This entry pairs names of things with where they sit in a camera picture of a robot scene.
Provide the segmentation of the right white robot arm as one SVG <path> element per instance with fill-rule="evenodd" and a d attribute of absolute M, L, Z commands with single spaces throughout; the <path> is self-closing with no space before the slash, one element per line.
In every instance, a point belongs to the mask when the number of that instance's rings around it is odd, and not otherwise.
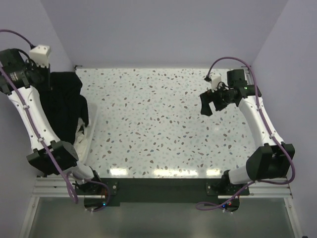
<path fill-rule="evenodd" d="M 235 104 L 245 117 L 256 146 L 244 166 L 223 173 L 216 188 L 231 195 L 238 185 L 256 181 L 273 183 L 273 179 L 286 177 L 288 171 L 294 168 L 295 148 L 286 144 L 276 132 L 264 108 L 260 90 L 248 84 L 244 70 L 228 71 L 227 83 L 222 82 L 220 74 L 207 76 L 205 81 L 211 84 L 211 88 L 200 95 L 201 114 L 212 115 L 211 103 L 216 111 Z"/>

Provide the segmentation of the black t shirt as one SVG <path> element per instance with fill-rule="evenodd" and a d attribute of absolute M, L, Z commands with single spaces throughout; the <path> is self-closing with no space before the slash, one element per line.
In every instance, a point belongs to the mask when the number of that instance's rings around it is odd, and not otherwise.
<path fill-rule="evenodd" d="M 40 101 L 51 128 L 61 141 L 75 142 L 78 120 L 89 124 L 88 103 L 75 72 L 52 72 L 51 90 L 40 92 Z"/>

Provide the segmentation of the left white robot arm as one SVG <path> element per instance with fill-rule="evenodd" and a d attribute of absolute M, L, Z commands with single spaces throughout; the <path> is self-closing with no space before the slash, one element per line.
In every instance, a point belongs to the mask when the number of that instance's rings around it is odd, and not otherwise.
<path fill-rule="evenodd" d="M 31 166 L 45 175 L 60 175 L 66 182 L 69 195 L 99 195 L 103 183 L 97 172 L 87 166 L 88 150 L 98 117 L 95 104 L 85 104 L 83 114 L 76 122 L 83 127 L 84 140 L 72 143 L 62 141 L 52 129 L 43 110 L 40 92 L 50 89 L 49 46 L 32 46 L 29 53 L 20 49 L 7 49 L 0 53 L 0 90 L 13 103 L 28 132 Z"/>

